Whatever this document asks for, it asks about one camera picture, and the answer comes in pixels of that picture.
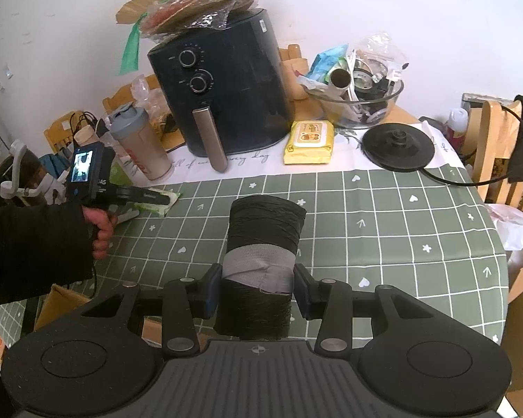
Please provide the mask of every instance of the green checkered tablecloth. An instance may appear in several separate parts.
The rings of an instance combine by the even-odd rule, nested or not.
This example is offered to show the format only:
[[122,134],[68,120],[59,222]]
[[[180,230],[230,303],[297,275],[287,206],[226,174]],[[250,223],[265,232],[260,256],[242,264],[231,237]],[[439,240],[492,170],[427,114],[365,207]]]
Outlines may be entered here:
[[0,337],[8,347],[21,336],[25,303],[26,300],[22,300],[0,306]]
[[[431,172],[469,180],[445,165]],[[420,173],[354,170],[210,180],[167,185],[182,195],[166,218],[141,215],[121,224],[110,257],[97,263],[99,287],[121,281],[160,287],[199,278],[222,262],[229,209],[241,196],[264,193],[307,210],[297,262],[316,279],[347,281],[372,291],[386,283],[423,300],[478,332],[501,338],[508,293],[505,252],[474,188],[447,187]],[[89,294],[93,281],[74,289]],[[196,321],[213,334],[214,319]],[[316,338],[296,303],[292,338]],[[356,319],[353,344],[371,339],[369,319]]]

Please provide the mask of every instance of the air fryer handle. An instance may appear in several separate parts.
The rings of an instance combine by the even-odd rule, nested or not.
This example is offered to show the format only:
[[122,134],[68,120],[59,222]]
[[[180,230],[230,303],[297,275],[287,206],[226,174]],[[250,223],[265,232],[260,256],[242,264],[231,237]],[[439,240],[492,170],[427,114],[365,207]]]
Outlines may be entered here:
[[192,114],[196,120],[201,141],[204,143],[209,163],[211,163],[215,171],[224,173],[227,169],[228,162],[217,132],[217,127],[215,127],[215,121],[213,121],[211,109],[209,107],[198,108],[197,110],[193,110]]

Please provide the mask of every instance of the bread in plastic bag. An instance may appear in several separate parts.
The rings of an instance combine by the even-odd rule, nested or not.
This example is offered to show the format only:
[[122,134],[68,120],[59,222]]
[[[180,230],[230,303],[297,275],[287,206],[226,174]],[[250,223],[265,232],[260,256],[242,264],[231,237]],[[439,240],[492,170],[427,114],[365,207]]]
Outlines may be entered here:
[[247,10],[256,0],[168,0],[154,3],[139,22],[142,37],[165,40],[189,28],[226,28],[230,11]]

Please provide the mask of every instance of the cable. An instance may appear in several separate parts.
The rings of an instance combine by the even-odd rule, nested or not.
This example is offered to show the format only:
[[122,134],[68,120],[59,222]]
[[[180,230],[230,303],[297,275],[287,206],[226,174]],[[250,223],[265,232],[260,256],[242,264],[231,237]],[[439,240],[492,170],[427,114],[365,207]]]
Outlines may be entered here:
[[91,268],[93,269],[93,292],[89,297],[90,299],[92,299],[97,293],[97,269],[95,268],[95,263],[93,263]]
[[[517,121],[519,121],[519,125],[521,127],[523,127],[523,119],[521,119],[513,110],[510,110],[509,108],[507,108],[503,105],[501,107],[502,107],[502,110],[507,111],[509,114],[513,115],[514,118],[516,118]],[[520,170],[521,168],[523,168],[523,165],[521,165],[517,168],[514,168],[512,171],[508,171],[503,176],[500,176],[500,177],[494,178],[494,179],[490,179],[490,180],[483,180],[481,182],[454,182],[452,180],[447,180],[444,178],[440,178],[438,176],[434,176],[432,173],[425,170],[424,168],[421,168],[419,171],[422,174],[424,174],[425,176],[428,176],[429,178],[431,178],[437,182],[440,182],[442,184],[455,185],[457,187],[478,187],[480,185],[490,185],[490,184],[494,184],[496,182],[500,182],[501,180],[507,179],[509,176],[511,176],[512,174],[514,174],[517,170]]]
[[70,115],[70,131],[72,132],[72,142],[74,144],[74,147],[77,148],[79,145],[77,144],[74,137],[75,137],[76,133],[79,132],[81,130],[81,128],[83,127],[82,126],[83,122],[84,121],[87,122],[91,127],[93,127],[93,129],[95,129],[97,127],[97,124],[99,124],[99,120],[90,111],[82,111],[81,115],[79,115],[79,119],[77,120],[77,124],[74,127],[74,125],[72,124],[72,119],[74,118],[75,115],[76,115],[75,111],[72,112],[72,114]]
[[471,153],[469,153],[469,154],[467,154],[467,155],[461,155],[461,156],[459,156],[459,159],[461,160],[461,163],[463,163],[463,165],[465,165],[465,162],[467,162],[467,160],[469,160],[469,159],[470,159],[471,157],[473,157],[475,154],[476,154],[476,149],[475,149],[473,152],[471,152]]

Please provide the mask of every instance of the gray lid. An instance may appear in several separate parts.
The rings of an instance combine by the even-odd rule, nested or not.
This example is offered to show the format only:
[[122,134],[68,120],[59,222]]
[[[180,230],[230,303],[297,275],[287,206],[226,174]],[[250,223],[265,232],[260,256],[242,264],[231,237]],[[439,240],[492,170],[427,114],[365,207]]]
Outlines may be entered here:
[[135,107],[133,103],[125,103],[110,115],[110,134],[115,140],[122,140],[132,133],[138,132],[149,122],[145,109]]

